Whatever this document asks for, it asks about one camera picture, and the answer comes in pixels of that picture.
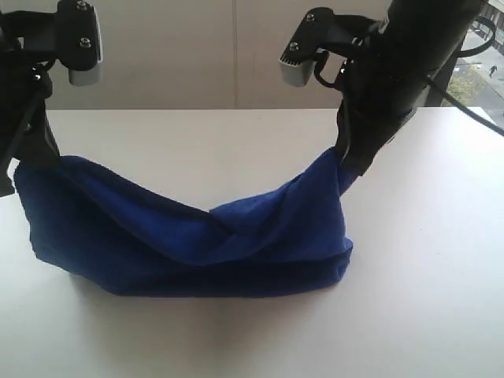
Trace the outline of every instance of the towel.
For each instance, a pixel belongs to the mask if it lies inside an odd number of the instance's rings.
[[[269,297],[339,282],[352,251],[340,196],[355,178],[330,148],[275,191],[203,211],[82,157],[14,174],[38,259],[147,297]]]

